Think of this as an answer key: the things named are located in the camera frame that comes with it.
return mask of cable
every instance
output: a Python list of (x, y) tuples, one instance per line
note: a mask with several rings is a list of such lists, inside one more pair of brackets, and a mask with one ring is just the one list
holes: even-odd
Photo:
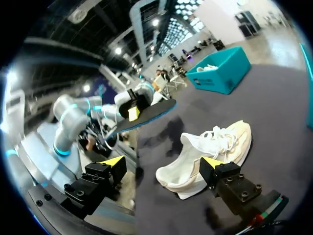
[(235, 235), (244, 234), (244, 233), (246, 233), (248, 231), (252, 232), (252, 231), (262, 230), (262, 229), (265, 229), (265, 228), (268, 228), (268, 227), (272, 227), (272, 226), (285, 226), (286, 224), (288, 224), (287, 220), (276, 220), (276, 221), (270, 222), (268, 224), (265, 224), (262, 227), (257, 228), (257, 229), (252, 228), (252, 226), (249, 226), (249, 227), (245, 228), (244, 230), (242, 230), (241, 232), (239, 232), (239, 233), (237, 233)]
[(242, 230), (241, 232), (235, 234), (235, 235), (240, 235), (240, 234), (244, 234), (245, 232), (249, 231), (252, 228), (252, 226), (249, 226), (247, 228), (245, 228), (244, 230)]

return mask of table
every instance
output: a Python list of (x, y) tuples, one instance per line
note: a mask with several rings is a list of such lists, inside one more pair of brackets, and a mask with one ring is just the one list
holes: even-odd
[(215, 125), (227, 127), (242, 119), (251, 125), (253, 135), (242, 173), (262, 184), (264, 194), (275, 189), (286, 195), (290, 201), (278, 219), (288, 219), (313, 176), (313, 132), (305, 125), (306, 72), (253, 65), (230, 95), (195, 90), (188, 84), (177, 102), (174, 110), (140, 128), (135, 198), (138, 234), (212, 235), (240, 221), (210, 191), (184, 201), (176, 198), (158, 183), (155, 172), (177, 158), (182, 132), (199, 135)]

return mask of black metal bracket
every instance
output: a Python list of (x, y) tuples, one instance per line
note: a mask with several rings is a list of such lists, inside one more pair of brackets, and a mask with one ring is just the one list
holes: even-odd
[(213, 168), (204, 158), (201, 158), (201, 176), (213, 195), (220, 196), (234, 215), (239, 215), (244, 223), (250, 224), (256, 217), (261, 218), (265, 211), (268, 212), (272, 205), (279, 202), (279, 206), (269, 212), (270, 219), (274, 220), (286, 206), (288, 198), (275, 190), (262, 195), (262, 186), (252, 183), (240, 173), (240, 170), (241, 168), (233, 162)]

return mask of white wall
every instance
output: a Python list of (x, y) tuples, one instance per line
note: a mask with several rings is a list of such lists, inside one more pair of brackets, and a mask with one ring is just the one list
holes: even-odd
[(175, 48), (168, 51), (166, 54), (164, 54), (162, 57), (157, 59), (155, 62), (152, 62), (150, 66), (145, 69), (142, 74), (145, 77), (154, 77), (157, 67), (159, 65), (163, 66), (166, 70), (169, 71), (168, 67), (171, 66), (173, 63), (168, 59), (168, 56), (173, 53), (178, 59), (184, 55), (182, 53), (182, 50), (185, 49), (186, 51), (190, 51), (194, 48), (194, 46), (198, 46), (198, 41), (207, 40), (211, 36), (208, 29), (204, 28), (199, 33), (196, 33), (191, 38), (188, 38), (183, 43), (179, 44)]
[(270, 16), (269, 11), (274, 15), (282, 15), (282, 12), (271, 0), (244, 0), (244, 5), (239, 8), (243, 11), (250, 11), (261, 27), (266, 26), (266, 20), (263, 17)]
[(232, 15), (237, 10), (235, 5), (226, 7), (226, 0), (205, 0), (195, 10), (194, 15), (203, 22), (216, 39), (221, 39), (225, 45), (229, 45), (245, 40), (241, 30), (238, 28), (235, 16)]

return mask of person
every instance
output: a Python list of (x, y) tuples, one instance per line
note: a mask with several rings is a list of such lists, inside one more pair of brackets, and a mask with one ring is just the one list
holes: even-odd
[(170, 82), (170, 76), (168, 75), (168, 72), (166, 70), (156, 70), (156, 77), (162, 75), (162, 77), (167, 80), (168, 82)]

